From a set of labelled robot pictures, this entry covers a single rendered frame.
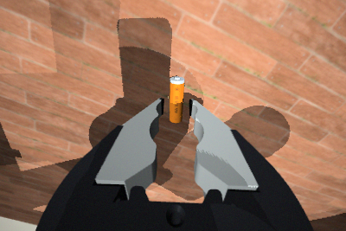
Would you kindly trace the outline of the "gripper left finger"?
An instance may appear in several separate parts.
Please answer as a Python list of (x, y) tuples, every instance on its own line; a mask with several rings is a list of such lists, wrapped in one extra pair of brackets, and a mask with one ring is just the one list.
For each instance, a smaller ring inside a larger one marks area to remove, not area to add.
[(63, 179), (35, 231), (68, 231), (94, 210), (129, 200), (133, 186), (146, 190), (154, 183), (157, 145), (152, 140), (163, 105), (164, 99), (157, 99), (96, 144)]

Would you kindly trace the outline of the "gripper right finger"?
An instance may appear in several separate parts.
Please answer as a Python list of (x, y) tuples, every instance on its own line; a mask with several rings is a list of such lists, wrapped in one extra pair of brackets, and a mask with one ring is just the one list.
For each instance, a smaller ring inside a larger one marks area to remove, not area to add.
[(297, 197), (274, 167), (237, 131), (195, 99), (189, 116), (198, 139), (195, 182), (218, 189), (223, 204), (244, 209), (275, 231), (314, 231)]

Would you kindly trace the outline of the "orange aa battery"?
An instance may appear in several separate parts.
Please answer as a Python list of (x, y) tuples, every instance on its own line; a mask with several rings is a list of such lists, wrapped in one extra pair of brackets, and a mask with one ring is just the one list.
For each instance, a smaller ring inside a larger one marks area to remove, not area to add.
[(180, 123), (183, 120), (184, 78), (170, 78), (170, 121)]

